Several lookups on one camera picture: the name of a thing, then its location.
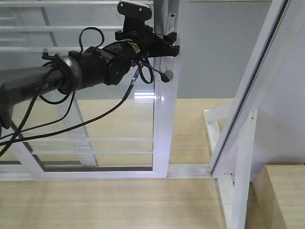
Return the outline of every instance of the black wire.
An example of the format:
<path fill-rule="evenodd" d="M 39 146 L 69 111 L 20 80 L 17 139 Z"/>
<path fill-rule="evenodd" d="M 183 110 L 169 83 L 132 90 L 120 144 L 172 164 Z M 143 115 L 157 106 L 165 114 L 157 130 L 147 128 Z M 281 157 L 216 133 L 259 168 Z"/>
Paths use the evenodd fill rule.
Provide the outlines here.
<path fill-rule="evenodd" d="M 165 78 L 167 78 L 167 79 L 168 79 L 168 77 L 166 76 L 166 74 L 165 74 L 165 73 L 163 73 L 163 72 L 161 72 L 161 71 L 159 71 L 159 70 L 155 69 L 155 68 L 154 68 L 154 67 L 152 67 L 152 66 L 151 66 L 149 63 L 142 62 L 142 64 L 143 64 L 145 67 L 147 67 L 148 69 L 154 70 L 155 72 L 159 73 L 159 74 L 160 74 L 160 76 L 161 76 L 161 78 L 162 78 L 162 77 L 165 77 Z"/>
<path fill-rule="evenodd" d="M 149 60 L 148 60 L 147 57 L 144 58 L 144 62 L 147 63 L 147 64 L 149 64 L 149 65 L 151 65 L 151 64 L 149 63 Z M 151 76 L 150 83 L 152 83 L 153 80 L 154 80 L 153 70 L 152 70 L 151 68 L 149 68 L 149 67 L 147 67 L 147 68 L 148 68 L 149 74 L 150 74 L 150 76 Z"/>
<path fill-rule="evenodd" d="M 142 66 L 139 62 L 137 62 L 138 68 L 139 68 L 139 72 L 140 72 L 140 77 L 142 79 L 142 81 L 146 84 L 151 84 L 153 82 L 153 76 L 151 75 L 151 80 L 147 81 L 143 75 L 143 71 L 142 71 Z"/>
<path fill-rule="evenodd" d="M 45 67 L 45 66 L 51 65 L 53 63 L 54 63 L 54 61 L 49 61 L 49 62 L 46 62 L 43 66 Z"/>
<path fill-rule="evenodd" d="M 26 123 L 26 121 L 28 120 L 29 116 L 30 116 L 30 113 L 32 111 L 32 108 L 34 106 L 34 103 L 38 97 L 38 95 L 40 94 L 40 92 L 42 91 L 42 88 L 44 86 L 44 84 L 46 83 L 49 75 L 56 71 L 58 68 L 57 67 L 53 67 L 51 68 L 50 70 L 48 70 L 48 72 L 44 75 L 43 77 L 43 80 L 42 80 L 42 83 L 40 84 L 39 86 L 39 89 L 37 90 L 36 94 L 33 96 L 31 102 L 30 102 L 30 105 L 20 123 L 20 125 L 18 126 L 17 130 L 15 131 L 15 133 L 12 135 L 11 139 L 9 141 L 6 141 L 6 142 L 3 142 L 1 145 L 5 145 L 5 147 L 0 151 L 0 156 L 2 156 L 7 150 L 8 148 L 11 146 L 11 144 L 14 143 L 14 140 L 16 139 L 16 137 L 18 136 L 18 134 L 20 133 L 21 129 L 23 128 L 24 124 Z"/>
<path fill-rule="evenodd" d="M 33 129 L 37 129 L 37 128 L 40 128 L 40 127 L 44 127 L 44 126 L 47 126 L 47 125 L 51 125 L 51 124 L 54 124 L 54 123 L 57 123 L 57 122 L 60 122 L 60 121 L 63 120 L 63 119 L 68 115 L 68 113 L 70 112 L 71 107 L 72 107 L 72 104 L 73 104 L 74 97 L 75 97 L 75 92 L 73 92 L 73 94 L 72 94 L 72 97 L 71 97 L 71 101 L 70 101 L 69 107 L 68 107 L 68 109 L 67 109 L 67 111 L 66 111 L 66 113 L 64 114 L 63 117 L 61 117 L 60 119 L 57 119 L 57 120 L 55 120 L 55 121 L 49 122 L 49 123 L 44 123 L 44 124 L 41 124 L 41 125 L 36 125 L 36 126 L 30 127 L 30 128 L 21 130 L 20 133 L 23 133 L 23 132 L 29 131 L 29 130 L 33 130 Z M 0 140 L 4 139 L 4 138 L 6 138 L 6 137 L 12 136 L 13 134 L 14 134 L 14 133 L 9 134 L 9 135 L 5 135 L 5 136 L 3 136 L 3 137 L 0 137 Z"/>
<path fill-rule="evenodd" d="M 92 122 L 94 122 L 94 121 L 97 121 L 97 120 L 99 120 L 99 119 L 105 117 L 106 115 L 110 114 L 110 113 L 113 112 L 114 110 L 116 110 L 119 106 L 121 106 L 121 105 L 125 102 L 125 100 L 126 100 L 127 97 L 129 96 L 129 94 L 130 94 L 130 92 L 131 92 L 131 90 L 132 90 L 132 88 L 133 88 L 133 86 L 134 86 L 134 81 L 135 81 L 135 80 L 136 80 L 136 77 L 134 77 L 134 78 L 132 79 L 132 82 L 131 82 L 131 84 L 129 85 L 129 87 L 128 87 L 128 89 L 127 89 L 127 91 L 126 91 L 124 97 L 122 98 L 122 100 L 121 100 L 118 104 L 116 104 L 116 106 L 114 106 L 112 109 L 110 109 L 109 111 L 103 113 L 103 114 L 100 115 L 100 116 L 97 116 L 97 117 L 95 117 L 95 118 L 93 118 L 93 119 L 90 119 L 90 120 L 88 120 L 88 121 L 86 121 L 86 122 L 83 122 L 83 123 L 80 123 L 80 124 L 71 126 L 71 127 L 69 127 L 69 128 L 66 128 L 66 129 L 63 129 L 63 130 L 60 130 L 60 131 L 55 131 L 55 132 L 52 132 L 52 133 L 49 133 L 49 134 L 36 135 L 36 136 L 31 136 L 31 137 L 24 137 L 24 138 L 14 139 L 13 141 L 10 140 L 10 141 L 6 141 L 6 142 L 2 142 L 2 143 L 0 143 L 0 146 L 3 146 L 3 145 L 5 145 L 5 144 L 8 144 L 9 142 L 11 142 L 11 144 L 12 144 L 12 143 L 16 143 L 16 142 L 22 142 L 22 141 L 28 141 L 28 140 L 38 139 L 38 138 L 51 137 L 51 136 L 54 136 L 54 135 L 59 135 L 59 134 L 68 132 L 68 131 L 70 131 L 70 130 L 74 130 L 74 129 L 76 129 L 76 128 L 82 127 L 82 126 L 87 125 L 87 124 L 89 124 L 89 123 L 92 123 Z"/>
<path fill-rule="evenodd" d="M 80 36 L 79 36 L 79 38 L 78 38 L 78 42 L 79 42 L 80 48 L 81 48 L 80 53 L 82 53 L 82 52 L 84 51 L 84 47 L 83 47 L 82 42 L 81 42 L 81 36 L 82 36 L 83 32 L 85 32 L 86 30 L 95 30 L 95 31 L 99 32 L 99 34 L 102 36 L 102 41 L 101 41 L 101 43 L 100 43 L 99 45 L 95 46 L 94 48 L 100 47 L 100 46 L 101 46 L 102 44 L 104 44 L 104 42 L 105 42 L 104 34 L 103 34 L 103 32 L 102 32 L 100 29 L 98 29 L 98 28 L 96 28 L 96 27 L 87 27 L 87 28 L 85 28 L 85 29 L 83 29 L 83 30 L 81 31 Z"/>
<path fill-rule="evenodd" d="M 66 94 L 65 97 L 63 97 L 61 100 L 59 101 L 56 101 L 56 102 L 53 102 L 53 101 L 50 101 L 50 100 L 47 100 L 45 97 L 43 97 L 42 95 L 40 95 L 40 99 L 42 99 L 44 102 L 48 103 L 48 104 L 51 104 L 51 105 L 58 105 L 58 104 L 62 104 L 63 102 L 65 102 L 70 96 L 70 93 L 69 94 Z"/>

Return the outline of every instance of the white stand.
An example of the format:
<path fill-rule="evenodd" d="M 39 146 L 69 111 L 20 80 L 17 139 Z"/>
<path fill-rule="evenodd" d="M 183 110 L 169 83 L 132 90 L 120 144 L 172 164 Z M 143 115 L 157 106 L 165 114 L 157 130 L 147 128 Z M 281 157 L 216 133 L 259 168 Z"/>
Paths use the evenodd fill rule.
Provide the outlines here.
<path fill-rule="evenodd" d="M 220 135 L 218 121 L 227 117 L 230 107 L 231 103 L 204 111 L 212 153 Z M 228 229 L 245 227 L 256 118 L 257 110 L 252 110 L 239 132 L 235 183 L 233 184 L 231 174 L 217 177 Z"/>

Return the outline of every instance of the cable connector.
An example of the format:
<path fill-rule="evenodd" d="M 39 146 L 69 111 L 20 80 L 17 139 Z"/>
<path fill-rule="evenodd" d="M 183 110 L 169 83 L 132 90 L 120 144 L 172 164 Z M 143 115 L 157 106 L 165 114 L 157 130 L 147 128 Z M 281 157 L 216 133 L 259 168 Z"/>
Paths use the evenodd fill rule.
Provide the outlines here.
<path fill-rule="evenodd" d="M 56 59 L 55 56 L 49 55 L 47 48 L 43 48 L 43 53 L 42 53 L 41 58 L 44 60 L 48 60 L 48 61 L 54 61 Z"/>
<path fill-rule="evenodd" d="M 138 79 L 139 74 L 140 74 L 140 70 L 138 68 L 137 71 L 135 72 L 135 74 L 133 75 L 133 78 L 130 81 L 130 84 L 135 84 L 135 81 Z"/>

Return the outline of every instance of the yellow label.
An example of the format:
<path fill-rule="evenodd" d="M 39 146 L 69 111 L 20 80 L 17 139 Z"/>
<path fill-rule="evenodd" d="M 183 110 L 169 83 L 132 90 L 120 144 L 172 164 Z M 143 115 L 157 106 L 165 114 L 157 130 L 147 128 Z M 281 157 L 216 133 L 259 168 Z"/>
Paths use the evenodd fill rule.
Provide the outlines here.
<path fill-rule="evenodd" d="M 128 42 L 134 49 L 135 53 L 139 53 L 140 52 L 140 48 L 136 43 L 133 43 L 131 39 L 124 39 L 124 41 L 131 41 Z"/>

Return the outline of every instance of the wooden block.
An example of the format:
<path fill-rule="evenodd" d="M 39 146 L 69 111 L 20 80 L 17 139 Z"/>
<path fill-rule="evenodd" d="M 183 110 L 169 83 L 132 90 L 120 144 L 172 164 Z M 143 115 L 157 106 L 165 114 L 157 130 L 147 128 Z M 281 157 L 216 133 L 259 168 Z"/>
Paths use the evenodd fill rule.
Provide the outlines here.
<path fill-rule="evenodd" d="M 266 166 L 253 182 L 267 228 L 305 227 L 305 166 Z"/>

